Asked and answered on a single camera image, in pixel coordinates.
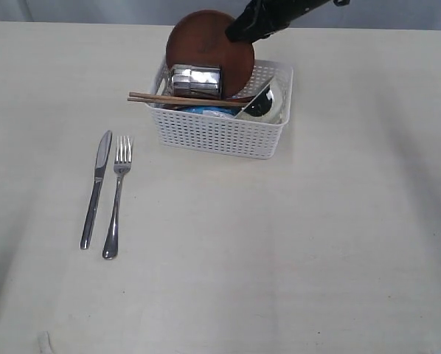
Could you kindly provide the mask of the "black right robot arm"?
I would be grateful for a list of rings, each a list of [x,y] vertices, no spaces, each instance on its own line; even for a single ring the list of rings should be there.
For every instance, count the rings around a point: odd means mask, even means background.
[[[329,3],[328,0],[252,0],[226,28],[232,43],[252,44],[291,25],[291,22]]]

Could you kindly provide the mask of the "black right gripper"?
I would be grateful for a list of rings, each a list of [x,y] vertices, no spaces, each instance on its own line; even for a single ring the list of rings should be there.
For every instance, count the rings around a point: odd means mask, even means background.
[[[297,1],[250,1],[225,30],[232,42],[252,44],[289,27],[297,15]]]

